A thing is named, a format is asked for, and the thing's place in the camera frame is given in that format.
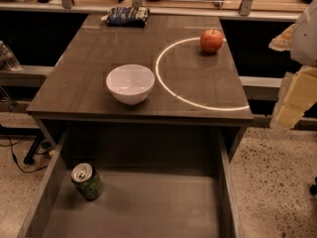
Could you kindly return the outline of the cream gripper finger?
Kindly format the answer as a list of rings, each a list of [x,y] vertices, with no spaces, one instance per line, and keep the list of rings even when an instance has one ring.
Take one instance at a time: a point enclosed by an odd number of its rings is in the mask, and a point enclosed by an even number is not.
[[[291,46],[291,37],[293,33],[294,25],[286,28],[281,34],[273,38],[268,47],[274,51],[284,52],[289,51]]]
[[[317,67],[303,65],[297,73],[287,72],[282,79],[270,127],[293,129],[304,113],[317,103]]]

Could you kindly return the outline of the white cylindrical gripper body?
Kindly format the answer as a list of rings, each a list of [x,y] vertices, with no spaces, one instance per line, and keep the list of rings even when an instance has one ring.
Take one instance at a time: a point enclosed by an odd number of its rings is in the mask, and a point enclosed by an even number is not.
[[[317,65],[317,0],[295,21],[290,56],[301,64]]]

